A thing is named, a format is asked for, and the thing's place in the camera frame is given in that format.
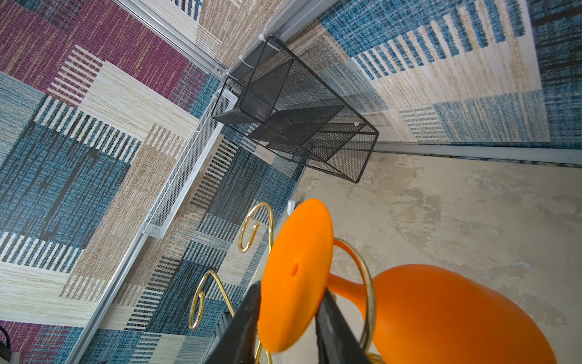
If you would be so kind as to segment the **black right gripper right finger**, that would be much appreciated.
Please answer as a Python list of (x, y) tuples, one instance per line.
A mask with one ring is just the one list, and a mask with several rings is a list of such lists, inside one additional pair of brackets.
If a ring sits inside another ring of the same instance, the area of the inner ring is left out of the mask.
[(328, 289), (315, 316), (315, 331), (319, 363), (371, 363), (367, 356), (372, 339), (370, 320), (365, 317), (359, 343)]

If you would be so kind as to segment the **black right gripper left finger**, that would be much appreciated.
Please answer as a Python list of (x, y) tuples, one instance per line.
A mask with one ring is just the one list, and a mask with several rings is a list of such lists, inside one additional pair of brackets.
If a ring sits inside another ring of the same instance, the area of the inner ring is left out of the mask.
[(261, 304), (261, 282), (251, 285), (239, 310), (205, 364), (254, 363), (257, 323)]

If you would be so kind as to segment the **orange back wine glass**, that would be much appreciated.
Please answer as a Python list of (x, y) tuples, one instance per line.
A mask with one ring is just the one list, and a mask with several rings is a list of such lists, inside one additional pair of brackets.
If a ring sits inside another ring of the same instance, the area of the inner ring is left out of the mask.
[(434, 265), (400, 265), (362, 283), (331, 273), (336, 239), (320, 200), (300, 204), (277, 237), (261, 283), (258, 331), (280, 353), (303, 336), (327, 292), (354, 303), (365, 319), (365, 344), (388, 363), (554, 363), (530, 316), (511, 300)]

